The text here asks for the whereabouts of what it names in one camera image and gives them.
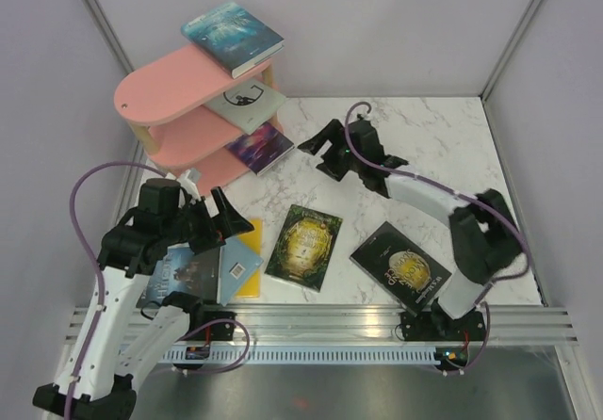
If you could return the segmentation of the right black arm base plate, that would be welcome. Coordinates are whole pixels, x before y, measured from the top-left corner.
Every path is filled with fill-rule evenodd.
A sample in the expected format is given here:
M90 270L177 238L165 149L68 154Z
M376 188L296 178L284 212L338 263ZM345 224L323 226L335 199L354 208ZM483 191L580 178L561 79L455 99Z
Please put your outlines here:
M453 320L437 319L429 311L418 315L403 312L399 319L402 337L409 342L476 342L486 335L484 315L477 310Z

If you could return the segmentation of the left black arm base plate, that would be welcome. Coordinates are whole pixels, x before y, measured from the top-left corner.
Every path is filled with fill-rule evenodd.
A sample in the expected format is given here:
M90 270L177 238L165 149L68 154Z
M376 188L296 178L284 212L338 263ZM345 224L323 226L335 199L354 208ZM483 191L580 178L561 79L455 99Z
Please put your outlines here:
M196 330L202 325L218 319L235 320L236 313L232 311L205 311L200 319L196 319L190 330ZM213 341L231 341L236 326L233 323L215 323L190 337L190 340L211 344Z

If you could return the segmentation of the teal ocean cover book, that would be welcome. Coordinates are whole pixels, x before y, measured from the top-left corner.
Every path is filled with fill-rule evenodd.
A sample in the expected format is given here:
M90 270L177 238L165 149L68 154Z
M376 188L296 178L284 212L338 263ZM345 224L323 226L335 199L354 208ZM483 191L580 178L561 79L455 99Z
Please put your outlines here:
M284 47L284 38L235 2L183 24L181 34L232 78L239 78Z

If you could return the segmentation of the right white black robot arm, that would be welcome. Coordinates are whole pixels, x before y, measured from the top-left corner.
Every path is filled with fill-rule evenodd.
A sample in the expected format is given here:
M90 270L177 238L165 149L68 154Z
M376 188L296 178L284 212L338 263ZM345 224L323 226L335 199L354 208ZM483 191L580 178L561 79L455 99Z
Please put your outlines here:
M494 189L468 196L412 171L408 162L385 152L370 121L331 120L299 150L322 158L317 168L341 181L352 171L370 191L407 203L448 227L456 270L433 301L430 324L441 338L464 328L464 317L491 287L524 277L506 270L529 253L508 204Z

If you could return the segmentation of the purple Robinson Crusoe book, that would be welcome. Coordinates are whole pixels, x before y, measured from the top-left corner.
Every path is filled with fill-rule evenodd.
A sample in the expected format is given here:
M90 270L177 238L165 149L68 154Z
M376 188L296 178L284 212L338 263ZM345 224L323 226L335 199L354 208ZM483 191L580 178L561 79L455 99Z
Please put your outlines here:
M263 174L293 148L294 143L269 122L226 145L226 149L255 175Z

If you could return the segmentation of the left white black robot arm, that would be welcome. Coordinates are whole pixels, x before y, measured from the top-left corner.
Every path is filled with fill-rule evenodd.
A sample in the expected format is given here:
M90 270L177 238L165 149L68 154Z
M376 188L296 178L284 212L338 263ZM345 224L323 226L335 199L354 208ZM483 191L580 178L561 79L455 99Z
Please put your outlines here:
M174 292L143 333L121 348L136 304L169 248L186 244L199 254L253 230L220 188L211 195L215 216L204 197L176 180L150 178L140 187L138 204L102 239L93 260L97 282L72 354L55 381L36 389L35 407L65 419L127 419L160 358L176 342L204 333L201 300Z

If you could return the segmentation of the pale grey-green book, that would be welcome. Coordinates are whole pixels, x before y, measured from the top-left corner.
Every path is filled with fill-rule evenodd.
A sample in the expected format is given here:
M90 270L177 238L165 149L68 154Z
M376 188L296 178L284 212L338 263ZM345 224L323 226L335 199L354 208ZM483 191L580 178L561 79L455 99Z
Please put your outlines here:
M253 78L223 92L204 106L249 135L269 121L285 101L281 92Z

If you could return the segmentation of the green forest cover book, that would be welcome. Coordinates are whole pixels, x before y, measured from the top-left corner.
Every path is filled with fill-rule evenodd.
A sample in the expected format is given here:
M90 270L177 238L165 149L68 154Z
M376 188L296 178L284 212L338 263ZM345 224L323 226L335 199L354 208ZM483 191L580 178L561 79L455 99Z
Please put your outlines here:
M265 273L319 292L343 219L297 204L290 206Z

